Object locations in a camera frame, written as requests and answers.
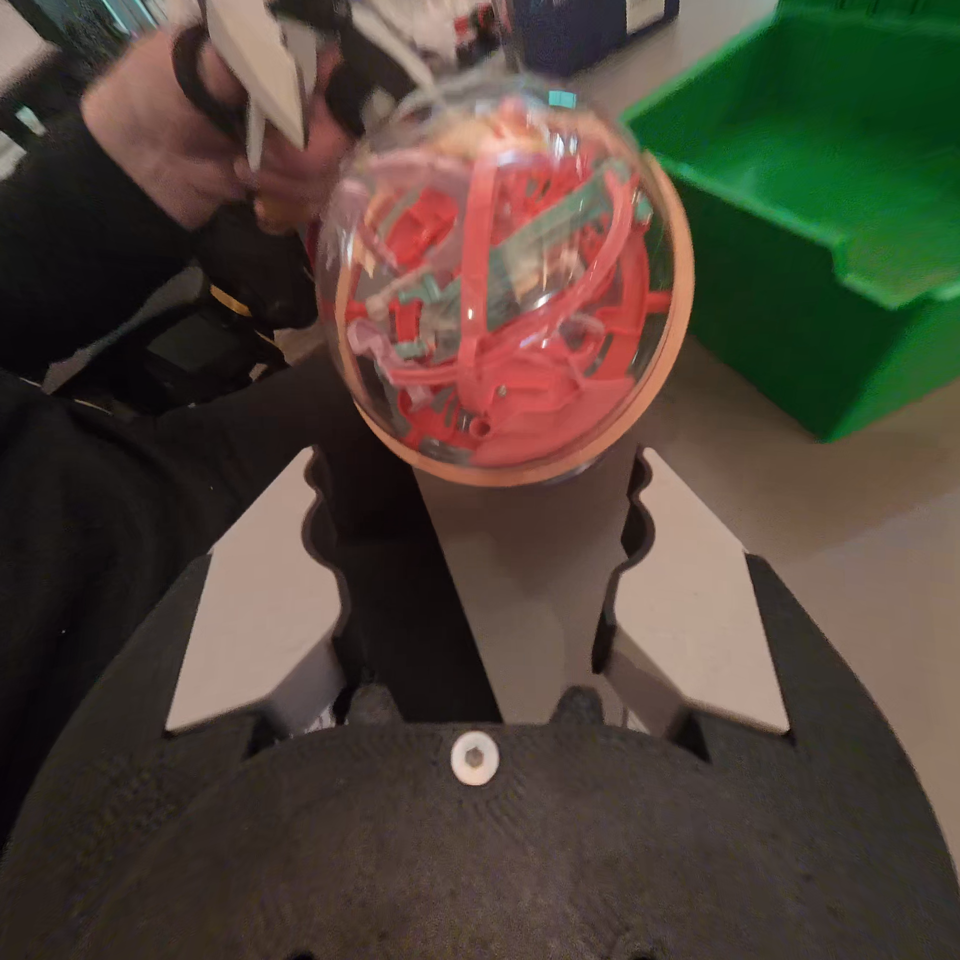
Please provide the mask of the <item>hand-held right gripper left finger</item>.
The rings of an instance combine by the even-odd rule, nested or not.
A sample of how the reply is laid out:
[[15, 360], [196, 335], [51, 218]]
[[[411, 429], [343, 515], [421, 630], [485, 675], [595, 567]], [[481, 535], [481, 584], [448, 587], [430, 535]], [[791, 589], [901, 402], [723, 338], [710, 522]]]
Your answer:
[[321, 496], [299, 452], [209, 552], [165, 730], [262, 715], [280, 735], [334, 725], [346, 686], [334, 639], [349, 612], [342, 577], [307, 544]]

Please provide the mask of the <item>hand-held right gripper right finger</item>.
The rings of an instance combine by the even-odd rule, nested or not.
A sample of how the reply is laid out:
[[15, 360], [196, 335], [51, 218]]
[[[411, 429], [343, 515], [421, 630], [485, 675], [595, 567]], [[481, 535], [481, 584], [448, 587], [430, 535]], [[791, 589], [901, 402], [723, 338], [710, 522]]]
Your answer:
[[671, 736], [700, 712], [782, 736], [790, 724], [740, 540], [651, 448], [635, 454], [591, 651], [616, 725]]

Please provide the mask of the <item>clear maze ball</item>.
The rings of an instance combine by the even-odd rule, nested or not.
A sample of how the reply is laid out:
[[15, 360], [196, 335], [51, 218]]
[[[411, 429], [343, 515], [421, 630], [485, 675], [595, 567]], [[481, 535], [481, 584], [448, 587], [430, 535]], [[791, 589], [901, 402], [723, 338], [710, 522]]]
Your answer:
[[622, 126], [531, 75], [475, 69], [410, 95], [312, 232], [318, 316], [362, 419], [453, 484], [582, 471], [687, 334], [675, 186]]

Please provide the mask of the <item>person's left forearm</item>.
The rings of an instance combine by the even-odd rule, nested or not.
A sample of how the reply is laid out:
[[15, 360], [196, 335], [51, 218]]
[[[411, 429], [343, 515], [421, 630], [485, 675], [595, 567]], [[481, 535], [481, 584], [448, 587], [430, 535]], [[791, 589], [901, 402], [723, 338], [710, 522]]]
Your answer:
[[192, 260], [171, 219], [103, 151], [78, 108], [1, 184], [1, 367], [45, 373], [126, 324]]

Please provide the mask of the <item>person's left hand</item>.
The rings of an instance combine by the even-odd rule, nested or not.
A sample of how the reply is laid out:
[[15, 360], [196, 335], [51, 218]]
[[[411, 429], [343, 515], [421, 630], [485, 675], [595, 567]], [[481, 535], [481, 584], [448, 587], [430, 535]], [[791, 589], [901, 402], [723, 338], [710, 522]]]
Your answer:
[[259, 227], [288, 234], [320, 218], [354, 138], [316, 93], [308, 145], [295, 149], [267, 130], [259, 169], [245, 150], [186, 99], [174, 73], [173, 30], [133, 44], [84, 94], [92, 138], [174, 222], [197, 231], [222, 206], [252, 200]]

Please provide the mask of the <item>black yellow-trimmed bag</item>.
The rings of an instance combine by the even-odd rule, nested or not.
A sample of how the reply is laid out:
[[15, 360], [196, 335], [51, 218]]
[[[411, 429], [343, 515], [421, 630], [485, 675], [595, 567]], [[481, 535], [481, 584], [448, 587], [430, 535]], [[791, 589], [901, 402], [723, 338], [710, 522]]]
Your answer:
[[177, 405], [207, 402], [288, 369], [278, 333], [317, 318], [304, 242], [271, 235], [230, 205], [199, 234], [202, 282], [146, 347], [150, 371]]

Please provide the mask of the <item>blue cardboard box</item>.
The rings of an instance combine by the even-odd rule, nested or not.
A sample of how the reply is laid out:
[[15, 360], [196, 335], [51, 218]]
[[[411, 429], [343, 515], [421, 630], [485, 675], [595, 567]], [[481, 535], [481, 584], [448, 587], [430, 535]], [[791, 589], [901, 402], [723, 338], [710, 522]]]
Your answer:
[[679, 1], [507, 2], [523, 66], [570, 77], [678, 18]]

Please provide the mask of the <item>green plastic bin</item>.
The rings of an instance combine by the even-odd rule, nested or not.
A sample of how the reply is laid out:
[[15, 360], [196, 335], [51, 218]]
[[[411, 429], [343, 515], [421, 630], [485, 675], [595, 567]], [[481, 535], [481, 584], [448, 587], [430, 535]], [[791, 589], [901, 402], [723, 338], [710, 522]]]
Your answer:
[[958, 378], [958, 2], [778, 2], [623, 120], [687, 215], [691, 332], [818, 440]]

